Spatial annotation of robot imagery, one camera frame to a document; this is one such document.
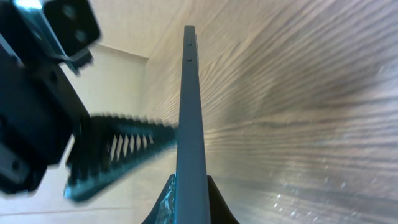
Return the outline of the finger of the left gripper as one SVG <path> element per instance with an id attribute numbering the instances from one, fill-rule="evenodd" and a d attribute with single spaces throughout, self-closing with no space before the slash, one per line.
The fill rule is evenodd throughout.
<path id="1" fill-rule="evenodd" d="M 70 151 L 63 196 L 85 202 L 177 142 L 178 126 L 124 116 L 84 119 Z"/>

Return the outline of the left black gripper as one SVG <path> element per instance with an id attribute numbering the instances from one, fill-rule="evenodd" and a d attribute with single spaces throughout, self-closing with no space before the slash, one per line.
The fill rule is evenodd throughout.
<path id="1" fill-rule="evenodd" d="M 22 62 L 1 41 L 1 193 L 7 196 L 35 192 L 90 117 L 58 62 L 31 55 Z"/>

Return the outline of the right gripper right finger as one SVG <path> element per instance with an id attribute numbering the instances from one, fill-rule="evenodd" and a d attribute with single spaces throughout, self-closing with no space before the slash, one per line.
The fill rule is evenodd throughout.
<path id="1" fill-rule="evenodd" d="M 231 213 L 213 178 L 208 175 L 208 193 L 211 224 L 239 224 Z"/>

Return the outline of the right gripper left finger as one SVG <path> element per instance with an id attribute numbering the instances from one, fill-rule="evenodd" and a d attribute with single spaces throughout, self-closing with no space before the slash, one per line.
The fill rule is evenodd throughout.
<path id="1" fill-rule="evenodd" d="M 175 174 L 172 174 L 142 224 L 174 224 L 175 184 Z"/>

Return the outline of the blue Galaxy smartphone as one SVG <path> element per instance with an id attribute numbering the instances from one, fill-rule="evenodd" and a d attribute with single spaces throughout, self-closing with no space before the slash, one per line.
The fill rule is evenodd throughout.
<path id="1" fill-rule="evenodd" d="M 195 27 L 184 27 L 175 223 L 210 223 Z"/>

